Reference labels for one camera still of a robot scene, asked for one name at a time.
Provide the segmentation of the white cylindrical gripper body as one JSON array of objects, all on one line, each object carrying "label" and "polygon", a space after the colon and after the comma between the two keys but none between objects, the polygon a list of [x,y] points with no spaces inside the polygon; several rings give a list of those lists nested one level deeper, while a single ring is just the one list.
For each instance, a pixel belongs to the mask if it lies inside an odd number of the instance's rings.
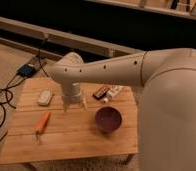
[{"label": "white cylindrical gripper body", "polygon": [[80,103],[82,100],[81,85],[79,83],[62,84],[62,99],[66,104]]}]

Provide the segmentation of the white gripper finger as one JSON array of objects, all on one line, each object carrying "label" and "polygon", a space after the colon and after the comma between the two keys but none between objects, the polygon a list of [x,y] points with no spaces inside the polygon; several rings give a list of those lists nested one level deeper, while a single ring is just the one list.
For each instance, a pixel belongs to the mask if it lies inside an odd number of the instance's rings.
[{"label": "white gripper finger", "polygon": [[69,108],[69,104],[68,103],[64,103],[63,104],[63,110],[64,110],[65,113],[67,113],[68,108]]},{"label": "white gripper finger", "polygon": [[83,99],[83,100],[82,100],[82,106],[83,106],[83,108],[84,108],[85,110],[87,110],[88,105],[87,105],[86,99]]}]

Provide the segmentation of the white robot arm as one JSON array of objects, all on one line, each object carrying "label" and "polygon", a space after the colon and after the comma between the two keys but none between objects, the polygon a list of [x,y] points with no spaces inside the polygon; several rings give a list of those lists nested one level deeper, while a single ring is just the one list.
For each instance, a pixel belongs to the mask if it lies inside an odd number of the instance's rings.
[{"label": "white robot arm", "polygon": [[196,171],[196,49],[145,51],[85,63],[71,52],[50,77],[66,106],[82,99],[80,84],[143,89],[138,104],[140,171]]}]

